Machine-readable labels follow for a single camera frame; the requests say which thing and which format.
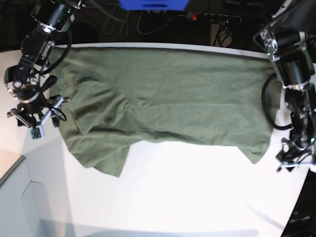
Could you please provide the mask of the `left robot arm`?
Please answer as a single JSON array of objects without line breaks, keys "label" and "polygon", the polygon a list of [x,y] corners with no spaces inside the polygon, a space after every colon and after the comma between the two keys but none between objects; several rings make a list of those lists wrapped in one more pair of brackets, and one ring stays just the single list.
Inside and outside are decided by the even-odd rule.
[{"label": "left robot arm", "polygon": [[[308,167],[316,171],[316,71],[308,52],[309,35],[316,29],[314,0],[286,0],[268,23],[254,36],[254,42],[267,54],[274,73],[266,80],[261,102],[268,123],[277,130],[289,130],[276,158],[278,170]],[[277,79],[284,89],[285,106],[291,124],[276,125],[267,105],[267,89]]]}]

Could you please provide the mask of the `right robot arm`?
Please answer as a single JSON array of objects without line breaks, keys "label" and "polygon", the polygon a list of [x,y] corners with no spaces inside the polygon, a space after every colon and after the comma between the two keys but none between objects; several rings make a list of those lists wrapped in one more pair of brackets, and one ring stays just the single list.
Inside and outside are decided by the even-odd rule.
[{"label": "right robot arm", "polygon": [[[60,111],[64,99],[56,96],[50,103],[43,94],[57,82],[57,77],[49,76],[44,84],[40,79],[55,69],[69,53],[72,45],[69,27],[74,13],[81,7],[80,0],[39,0],[34,6],[31,17],[37,25],[22,40],[18,64],[7,68],[4,76],[7,91],[19,102],[7,115],[15,117],[18,126],[39,131],[49,117],[53,117],[54,122],[66,119]],[[50,65],[49,54],[55,46],[53,35],[60,32],[68,35],[67,47]]]}]

